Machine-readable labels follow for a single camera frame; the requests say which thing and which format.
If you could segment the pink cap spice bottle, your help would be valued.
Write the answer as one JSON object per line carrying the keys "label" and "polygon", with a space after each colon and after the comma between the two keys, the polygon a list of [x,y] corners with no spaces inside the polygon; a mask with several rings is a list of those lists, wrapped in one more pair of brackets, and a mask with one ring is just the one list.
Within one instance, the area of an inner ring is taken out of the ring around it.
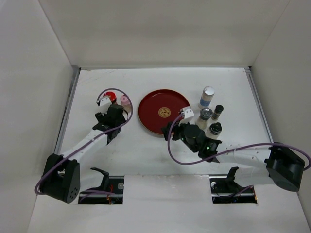
{"label": "pink cap spice bottle", "polygon": [[121,106],[124,108],[124,110],[125,110],[127,113],[130,113],[130,112],[132,111],[131,104],[130,104],[130,101],[129,101],[129,99],[127,98],[127,96],[122,95],[122,96],[120,97],[120,102],[121,102]]}

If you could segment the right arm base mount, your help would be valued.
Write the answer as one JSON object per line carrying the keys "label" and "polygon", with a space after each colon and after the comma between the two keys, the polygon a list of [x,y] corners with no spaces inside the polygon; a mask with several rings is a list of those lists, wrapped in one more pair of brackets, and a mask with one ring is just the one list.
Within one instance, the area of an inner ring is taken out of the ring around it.
{"label": "right arm base mount", "polygon": [[242,187],[234,182],[237,170],[233,167],[227,175],[209,177],[213,204],[257,204],[253,186]]}

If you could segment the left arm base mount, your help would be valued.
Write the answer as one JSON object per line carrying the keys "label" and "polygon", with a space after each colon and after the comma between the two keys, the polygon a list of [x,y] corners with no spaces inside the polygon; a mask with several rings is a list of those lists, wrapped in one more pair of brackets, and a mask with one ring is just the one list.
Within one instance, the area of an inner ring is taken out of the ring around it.
{"label": "left arm base mount", "polygon": [[78,204],[123,204],[125,178],[92,167],[81,179]]}

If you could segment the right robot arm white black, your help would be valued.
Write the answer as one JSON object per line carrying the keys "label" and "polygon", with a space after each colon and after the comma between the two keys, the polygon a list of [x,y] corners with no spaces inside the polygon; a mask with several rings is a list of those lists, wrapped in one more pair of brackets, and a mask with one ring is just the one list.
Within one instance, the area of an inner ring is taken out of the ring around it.
{"label": "right robot arm white black", "polygon": [[225,180],[226,188],[237,192],[242,187],[275,184],[281,189],[297,192],[302,175],[309,166],[299,156],[304,152],[282,143],[256,143],[239,147],[207,137],[197,125],[170,122],[162,129],[167,142],[182,141],[197,153],[199,163],[233,163]]}

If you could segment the red cap sauce jar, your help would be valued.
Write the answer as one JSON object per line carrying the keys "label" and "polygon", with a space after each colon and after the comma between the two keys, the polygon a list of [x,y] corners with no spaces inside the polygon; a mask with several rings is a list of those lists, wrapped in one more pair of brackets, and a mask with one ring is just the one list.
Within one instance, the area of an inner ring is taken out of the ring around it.
{"label": "red cap sauce jar", "polygon": [[117,101],[116,94],[112,91],[105,92],[103,94],[103,97],[108,97],[112,103],[115,103]]}

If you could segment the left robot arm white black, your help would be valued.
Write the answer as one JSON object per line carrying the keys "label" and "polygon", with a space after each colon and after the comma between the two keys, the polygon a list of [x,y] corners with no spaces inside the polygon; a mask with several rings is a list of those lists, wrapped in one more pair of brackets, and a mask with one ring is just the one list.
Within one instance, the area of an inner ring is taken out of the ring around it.
{"label": "left robot arm white black", "polygon": [[82,177],[80,168],[88,158],[117,137],[129,120],[124,117],[125,112],[122,106],[112,104],[104,114],[96,113],[98,123],[82,141],[63,154],[53,153],[47,158],[35,193],[67,204],[73,203],[80,192],[105,193],[109,188],[108,172],[92,167],[91,173]]}

